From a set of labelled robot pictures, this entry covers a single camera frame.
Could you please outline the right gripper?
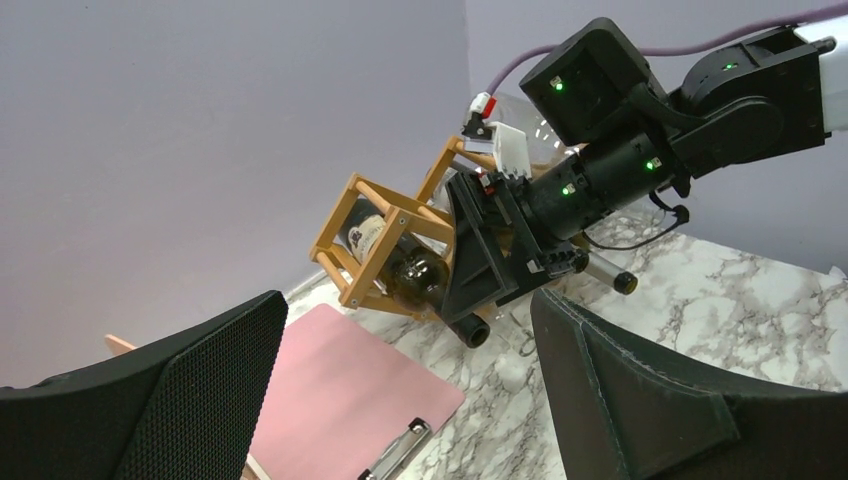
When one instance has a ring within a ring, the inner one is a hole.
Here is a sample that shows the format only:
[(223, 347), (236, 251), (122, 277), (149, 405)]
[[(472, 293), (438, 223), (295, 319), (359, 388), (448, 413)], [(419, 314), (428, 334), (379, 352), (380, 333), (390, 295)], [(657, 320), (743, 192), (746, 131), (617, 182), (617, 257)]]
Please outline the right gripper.
[(441, 309), (446, 324), (585, 269), (589, 252), (543, 227), (529, 205), (529, 187), (524, 178), (476, 171), (447, 182), (455, 241)]

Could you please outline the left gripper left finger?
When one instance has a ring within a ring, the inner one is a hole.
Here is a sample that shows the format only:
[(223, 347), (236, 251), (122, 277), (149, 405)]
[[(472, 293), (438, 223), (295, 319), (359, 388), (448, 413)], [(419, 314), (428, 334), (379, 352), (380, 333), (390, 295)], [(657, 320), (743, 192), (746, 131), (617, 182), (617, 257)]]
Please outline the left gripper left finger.
[(108, 360), (1, 391), (5, 479), (238, 479), (288, 306), (265, 292)]

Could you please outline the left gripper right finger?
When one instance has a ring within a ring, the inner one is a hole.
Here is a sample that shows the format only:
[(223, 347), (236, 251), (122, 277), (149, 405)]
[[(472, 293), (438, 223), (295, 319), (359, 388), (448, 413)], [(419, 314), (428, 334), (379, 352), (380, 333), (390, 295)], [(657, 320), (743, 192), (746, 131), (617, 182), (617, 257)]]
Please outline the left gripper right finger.
[(697, 361), (550, 290), (531, 320), (570, 479), (843, 479), (847, 396)]

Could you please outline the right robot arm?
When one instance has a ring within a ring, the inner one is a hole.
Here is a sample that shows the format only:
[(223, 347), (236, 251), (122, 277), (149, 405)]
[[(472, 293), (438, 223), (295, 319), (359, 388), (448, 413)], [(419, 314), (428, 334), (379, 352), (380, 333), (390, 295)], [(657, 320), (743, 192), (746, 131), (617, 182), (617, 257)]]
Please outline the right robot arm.
[(847, 7), (756, 26), (701, 48), (664, 90), (610, 19), (548, 48), (520, 87), (580, 151), (541, 177), (459, 173), (447, 184), (455, 253), (440, 315), (454, 324), (585, 268), (571, 240), (660, 190), (823, 145), (847, 127)]

